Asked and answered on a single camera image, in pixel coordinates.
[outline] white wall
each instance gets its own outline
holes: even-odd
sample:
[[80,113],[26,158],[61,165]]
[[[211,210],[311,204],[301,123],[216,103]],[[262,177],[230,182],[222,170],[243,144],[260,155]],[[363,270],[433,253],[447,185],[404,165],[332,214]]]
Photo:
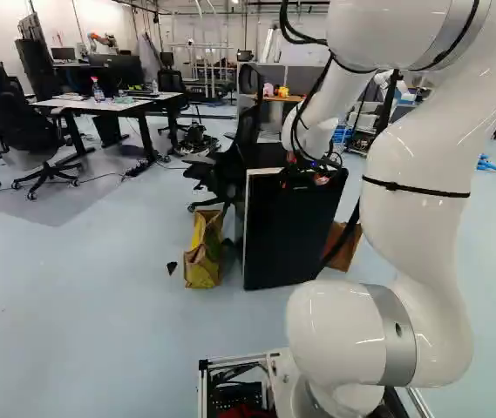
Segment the white wall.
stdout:
[[[160,47],[159,42],[159,32],[158,28],[152,22],[153,15],[149,14],[151,26],[151,33],[153,35],[153,41],[157,48]],[[228,34],[229,45],[234,47],[230,51],[229,58],[231,61],[235,61],[236,50],[247,49],[255,51],[261,49],[265,43],[265,38],[267,36],[267,30],[271,24],[275,21],[278,22],[278,13],[276,14],[265,14],[261,15],[259,18],[254,15],[248,16],[248,31],[247,36],[244,37],[244,24],[243,16],[241,15],[228,15],[228,30],[227,30],[227,19],[224,15],[218,15],[217,19],[214,19],[210,13],[206,13],[204,16],[204,26],[206,28],[206,41],[208,43],[216,43],[218,41],[218,30],[221,28],[221,33],[223,39],[226,41],[226,36]],[[298,17],[296,14],[292,13],[290,16],[290,22],[293,26],[310,35],[312,37],[325,37],[325,14],[313,14],[313,15],[301,15]],[[143,15],[139,10],[139,13],[135,17],[138,31],[144,30],[145,25],[143,23]],[[197,44],[202,43],[201,38],[201,24],[199,16],[176,16],[174,17],[174,25],[172,25],[172,18],[170,16],[161,16],[161,35],[163,46],[174,41],[175,43],[184,44],[189,38],[194,39]],[[299,47],[298,45],[292,45],[293,48],[286,46],[287,49],[291,49],[287,55],[291,56],[286,64],[319,64],[323,61],[321,58],[314,57],[315,54],[309,53],[310,49],[315,49],[315,45],[310,47]],[[184,49],[182,51],[177,51],[174,57],[177,67],[180,68],[180,63],[188,60],[187,51]]]
[[[34,0],[33,3],[49,47],[60,46],[58,34],[64,46],[74,47],[80,42],[71,0]],[[130,7],[111,0],[75,0],[75,4],[85,41],[88,32],[99,35],[110,32],[118,39],[120,49],[135,49]],[[0,61],[8,74],[19,77],[25,91],[31,91],[31,87],[13,41],[20,37],[17,23],[30,12],[27,0],[0,0]]]

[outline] desk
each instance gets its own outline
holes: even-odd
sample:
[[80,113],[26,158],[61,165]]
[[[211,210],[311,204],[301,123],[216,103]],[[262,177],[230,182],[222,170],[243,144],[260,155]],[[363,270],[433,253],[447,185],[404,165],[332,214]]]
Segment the desk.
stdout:
[[136,118],[139,121],[139,131],[141,133],[141,141],[143,142],[143,151],[145,153],[146,159],[149,163],[155,161],[157,157],[156,151],[153,149],[153,142],[151,141],[151,135],[149,134],[149,128],[146,124],[145,109],[150,105],[152,100],[135,100],[133,103],[129,104],[119,104],[113,103],[113,101],[105,101],[97,103],[94,98],[89,98],[87,100],[75,101],[75,100],[63,100],[61,98],[53,98],[51,100],[45,100],[44,102],[33,103],[36,107],[49,107],[49,108],[63,108],[63,114],[67,127],[70,131],[71,138],[73,139],[73,145],[75,146],[75,151],[77,155],[75,157],[82,157],[88,152],[94,151],[94,148],[85,149],[81,136],[75,123],[75,118],[73,117],[73,112],[80,111],[82,113],[91,115],[113,115],[121,117]]
[[[172,147],[175,148],[178,145],[178,117],[180,116],[180,98],[184,96],[184,93],[173,92],[173,91],[160,91],[157,97],[149,98],[153,101],[151,104],[151,109],[148,111],[157,111],[157,107],[163,107],[166,109],[166,116],[168,117],[168,127],[169,133],[168,137],[172,142]],[[145,98],[145,96],[135,97],[133,93],[128,93],[128,96],[132,98]]]
[[99,65],[90,65],[86,63],[54,63],[54,68],[101,68]]
[[[248,94],[253,100],[257,99],[256,94]],[[297,96],[297,95],[292,95],[288,96],[287,98],[281,98],[279,96],[263,96],[263,101],[264,102],[294,102],[294,103],[300,103],[302,102],[306,97],[304,96]]]

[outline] gray floor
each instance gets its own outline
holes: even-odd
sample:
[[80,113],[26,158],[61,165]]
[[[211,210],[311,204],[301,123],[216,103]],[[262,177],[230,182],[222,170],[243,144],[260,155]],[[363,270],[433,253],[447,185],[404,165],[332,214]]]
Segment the gray floor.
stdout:
[[[156,125],[151,118],[157,146]],[[120,121],[139,143],[134,121]],[[234,121],[205,121],[221,137]],[[89,118],[82,131],[94,133]],[[496,162],[496,143],[486,145]],[[84,179],[133,166],[116,149],[88,158]],[[364,161],[348,156],[350,181],[337,218],[356,202]],[[173,160],[171,167],[184,166]],[[20,175],[0,161],[4,185]],[[196,416],[197,360],[286,344],[292,288],[241,289],[238,266],[210,291],[184,288],[181,266],[203,199],[180,170],[154,166],[123,184],[108,176],[79,188],[49,185],[39,201],[0,192],[0,418]],[[232,220],[227,218],[226,229]],[[460,228],[461,288],[476,338],[474,363],[448,388],[425,390],[437,417],[496,416],[496,174],[478,172]],[[394,271],[364,241],[349,274],[325,280],[385,283]]]

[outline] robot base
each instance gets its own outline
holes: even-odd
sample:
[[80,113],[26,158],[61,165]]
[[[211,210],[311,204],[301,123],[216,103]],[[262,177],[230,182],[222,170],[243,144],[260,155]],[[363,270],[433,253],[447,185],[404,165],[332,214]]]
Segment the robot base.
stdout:
[[[238,401],[221,396],[221,388],[215,384],[218,374],[234,373],[241,371],[242,374],[234,375],[231,381],[250,382],[241,386],[241,398],[244,403],[257,404],[268,416],[278,418],[331,418],[322,407],[326,400],[322,399],[319,389],[311,387],[310,383],[300,375],[296,364],[288,349],[276,350],[264,354],[255,354],[242,357],[231,357],[223,359],[211,359],[200,361],[199,386],[198,386],[198,417],[218,418],[221,413],[237,406]],[[250,402],[250,388],[253,391],[253,399]],[[366,393],[366,388],[372,388],[372,393]],[[409,414],[405,406],[416,409],[422,418],[433,418],[428,407],[425,405],[420,393],[416,389],[385,388],[383,399],[368,415],[359,415],[354,409],[365,409],[366,405],[378,404],[376,393],[383,391],[382,388],[366,387],[362,385],[351,385],[342,388],[342,393],[336,392],[337,399],[345,399],[344,404],[351,403],[352,408],[339,409],[336,405],[336,416],[343,418],[363,417],[367,418],[408,418]]]

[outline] ceiling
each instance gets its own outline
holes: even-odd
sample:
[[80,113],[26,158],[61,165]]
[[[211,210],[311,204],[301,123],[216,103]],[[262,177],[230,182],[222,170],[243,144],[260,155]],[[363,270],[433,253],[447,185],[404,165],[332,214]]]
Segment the ceiling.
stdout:
[[[147,5],[149,9],[156,8],[156,0],[126,0],[129,3],[135,3],[137,5]],[[261,13],[273,12],[276,13],[279,10],[279,0],[238,0],[238,3],[234,3],[232,0],[210,0],[217,12],[225,13],[227,11],[232,11],[236,13],[242,13],[247,8],[248,13]],[[199,0],[201,8],[203,11],[209,12],[210,6],[207,0]],[[300,4],[300,9],[302,13],[307,13],[309,11],[326,11],[328,9],[327,1],[293,1],[290,0],[290,8],[294,11],[296,10],[296,4]],[[176,12],[179,14],[189,14],[197,13],[197,7],[195,5],[195,0],[158,0],[159,8],[161,13],[171,13]]]

